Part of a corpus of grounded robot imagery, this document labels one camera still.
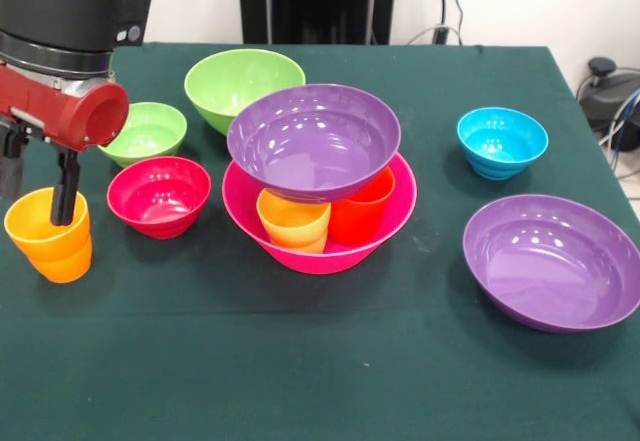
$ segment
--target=purple bowl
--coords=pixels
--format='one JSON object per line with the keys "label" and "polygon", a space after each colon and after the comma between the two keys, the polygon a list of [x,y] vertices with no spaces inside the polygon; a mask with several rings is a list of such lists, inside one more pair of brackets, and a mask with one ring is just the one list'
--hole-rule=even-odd
{"label": "purple bowl", "polygon": [[532,328],[604,328],[640,303],[633,241],[600,213],[567,199],[520,195],[487,204],[469,220],[463,249],[487,295]]}
{"label": "purple bowl", "polygon": [[365,91],[308,84],[244,109],[227,146],[243,171],[280,196],[326,203],[354,194],[389,164],[400,146],[400,123]]}

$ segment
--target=light green bowl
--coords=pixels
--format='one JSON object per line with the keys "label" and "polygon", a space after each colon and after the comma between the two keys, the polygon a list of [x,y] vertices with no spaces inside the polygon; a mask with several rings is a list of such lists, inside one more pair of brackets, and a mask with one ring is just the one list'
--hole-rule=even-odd
{"label": "light green bowl", "polygon": [[176,108],[162,103],[134,103],[120,134],[104,154],[123,168],[143,159],[176,154],[187,134],[187,120]]}
{"label": "light green bowl", "polygon": [[231,122],[251,103],[305,81],[302,68],[282,54],[264,49],[233,49],[193,66],[184,80],[184,89],[205,121],[226,136]]}

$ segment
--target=cup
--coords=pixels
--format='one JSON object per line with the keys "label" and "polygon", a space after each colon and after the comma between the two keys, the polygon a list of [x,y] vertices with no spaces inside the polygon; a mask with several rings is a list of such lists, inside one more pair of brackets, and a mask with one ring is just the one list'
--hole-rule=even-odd
{"label": "cup", "polygon": [[387,166],[356,194],[335,201],[329,221],[331,240],[343,246],[372,241],[395,186],[393,171]]}
{"label": "cup", "polygon": [[89,208],[76,195],[73,221],[54,226],[50,221],[53,188],[43,188],[18,199],[7,211],[4,229],[33,267],[53,283],[70,283],[91,266]]}
{"label": "cup", "polygon": [[324,251],[331,216],[330,203],[295,203],[263,189],[256,208],[272,243],[305,253]]}

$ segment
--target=pink bowl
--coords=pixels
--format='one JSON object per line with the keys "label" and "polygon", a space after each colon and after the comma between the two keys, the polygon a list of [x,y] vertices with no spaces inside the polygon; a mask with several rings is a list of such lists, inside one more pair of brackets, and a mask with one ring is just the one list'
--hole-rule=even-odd
{"label": "pink bowl", "polygon": [[409,164],[396,154],[389,167],[396,178],[394,190],[373,240],[357,248],[331,240],[323,254],[290,251],[272,244],[256,211],[256,200],[263,186],[232,161],[222,180],[224,206],[236,224],[255,239],[271,256],[286,267],[306,274],[332,274],[354,267],[377,247],[396,234],[411,217],[418,198],[416,179]]}
{"label": "pink bowl", "polygon": [[107,204],[129,226],[156,239],[180,236],[196,221],[211,194],[199,164],[176,156],[139,161],[113,178]]}

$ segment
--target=green tablecloth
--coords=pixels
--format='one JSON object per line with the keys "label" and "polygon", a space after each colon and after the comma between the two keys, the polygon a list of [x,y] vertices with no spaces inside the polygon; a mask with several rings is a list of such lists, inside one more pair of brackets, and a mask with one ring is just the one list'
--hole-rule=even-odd
{"label": "green tablecloth", "polygon": [[[640,241],[548,50],[274,47],[309,82],[388,102],[419,186],[400,234],[351,271],[311,277],[277,264],[222,206],[225,141],[182,85],[226,48],[149,44],[115,58],[132,101],[187,115],[181,154],[213,177],[186,235],[158,242],[116,220],[105,191],[117,170],[93,150],[81,157],[95,246],[84,279],[44,281],[2,237],[0,439],[638,439],[640,316],[588,335],[527,329],[479,291],[461,252],[476,209],[524,192],[586,203]],[[487,105],[525,111],[550,136],[504,183],[473,174],[457,147],[458,118]],[[54,161],[31,145],[25,189],[53,184]]]}

